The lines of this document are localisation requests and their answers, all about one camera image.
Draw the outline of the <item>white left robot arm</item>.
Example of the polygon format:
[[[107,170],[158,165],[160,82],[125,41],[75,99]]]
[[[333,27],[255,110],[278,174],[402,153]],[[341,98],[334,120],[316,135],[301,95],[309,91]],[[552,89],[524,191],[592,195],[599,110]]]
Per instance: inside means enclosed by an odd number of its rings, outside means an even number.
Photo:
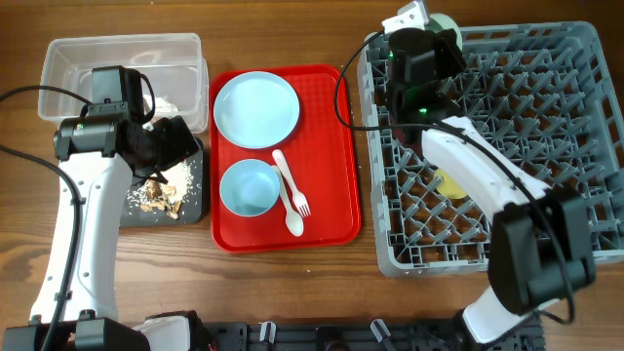
[[[16,151],[58,175],[59,203],[50,259],[23,327],[4,332],[5,350],[214,350],[214,337],[195,311],[118,321],[115,259],[124,202],[132,181],[164,182],[162,173],[200,146],[179,116],[144,109],[151,86],[124,66],[93,71],[92,98],[54,134],[56,164]]]

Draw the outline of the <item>mint green bowl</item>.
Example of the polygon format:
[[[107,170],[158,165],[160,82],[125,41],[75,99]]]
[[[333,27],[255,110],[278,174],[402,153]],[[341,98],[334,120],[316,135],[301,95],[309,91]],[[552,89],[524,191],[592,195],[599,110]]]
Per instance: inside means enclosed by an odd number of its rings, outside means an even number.
[[[462,35],[459,26],[451,17],[440,13],[430,14],[427,29],[436,33],[451,29],[456,35],[455,42],[458,49],[463,49]]]

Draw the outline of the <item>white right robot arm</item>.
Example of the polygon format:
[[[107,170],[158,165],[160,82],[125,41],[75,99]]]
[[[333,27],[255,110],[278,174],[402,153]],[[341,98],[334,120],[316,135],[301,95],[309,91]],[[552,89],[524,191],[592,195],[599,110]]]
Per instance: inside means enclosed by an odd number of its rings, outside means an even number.
[[[455,30],[403,28],[387,41],[383,100],[391,120],[378,131],[446,172],[491,226],[489,286],[456,315],[451,348],[485,350],[539,316],[572,323],[574,293],[596,279],[580,194],[514,165],[439,94],[440,80],[466,67]]]

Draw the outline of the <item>light blue bowl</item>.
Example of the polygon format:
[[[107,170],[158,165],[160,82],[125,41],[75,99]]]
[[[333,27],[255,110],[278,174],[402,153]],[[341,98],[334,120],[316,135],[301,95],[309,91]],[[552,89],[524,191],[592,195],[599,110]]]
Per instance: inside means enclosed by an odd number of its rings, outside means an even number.
[[[264,161],[245,159],[231,165],[219,183],[219,197],[234,215],[254,217],[268,212],[276,203],[280,181]]]

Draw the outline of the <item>yellow plastic cup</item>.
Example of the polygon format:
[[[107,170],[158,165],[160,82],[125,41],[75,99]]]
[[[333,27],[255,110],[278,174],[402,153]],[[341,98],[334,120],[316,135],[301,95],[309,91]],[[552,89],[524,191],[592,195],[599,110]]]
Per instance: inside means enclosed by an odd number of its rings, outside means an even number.
[[[467,193],[442,169],[437,169],[434,177],[439,180],[435,189],[442,196],[451,200],[463,199],[467,196]]]

